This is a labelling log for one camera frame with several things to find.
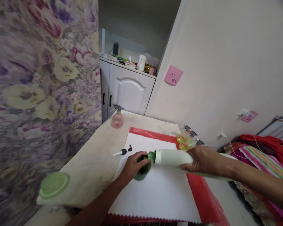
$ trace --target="white canister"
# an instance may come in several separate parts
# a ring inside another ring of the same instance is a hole
[[[139,70],[139,71],[144,71],[145,63],[146,63],[146,57],[144,55],[140,54],[136,69]]]
[[[229,157],[231,159],[237,160],[235,157],[223,153],[219,153],[223,156]],[[168,167],[174,167],[174,168],[180,168],[182,164],[185,163],[194,163],[194,160],[192,156],[183,150],[155,150],[155,152],[149,152],[148,153],[148,159],[154,162],[154,165],[161,165],[161,166],[168,166]],[[214,179],[219,180],[227,180],[232,181],[232,179],[220,177],[220,176],[214,176],[204,173],[196,173],[193,174],[204,176],[204,177],[210,177]]]

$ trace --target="cabinet door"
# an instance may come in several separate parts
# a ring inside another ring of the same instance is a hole
[[[102,88],[102,124],[107,120],[110,64],[100,60]]]
[[[125,110],[144,115],[151,96],[155,79],[110,65],[108,118],[112,104],[118,104]]]

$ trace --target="floral curtain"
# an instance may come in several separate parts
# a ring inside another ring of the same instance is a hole
[[[97,0],[0,0],[0,225],[101,125]]]

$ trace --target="person's left hand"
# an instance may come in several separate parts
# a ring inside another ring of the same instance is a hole
[[[123,180],[125,183],[129,183],[137,172],[146,164],[149,163],[148,159],[143,159],[137,162],[137,159],[142,155],[148,155],[147,152],[136,152],[134,155],[128,157],[123,171],[120,173],[118,179]]]

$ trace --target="white wall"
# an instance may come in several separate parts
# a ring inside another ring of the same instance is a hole
[[[131,54],[138,61],[139,54],[147,52],[161,59],[179,4],[180,0],[100,0],[99,26],[108,31],[105,52],[117,40],[122,57]]]
[[[256,134],[283,115],[283,0],[188,5],[146,115],[186,123],[217,149],[227,143],[216,139],[220,132],[230,139]],[[177,86],[163,81],[170,64],[184,71]],[[250,123],[238,121],[242,109],[259,115]]]

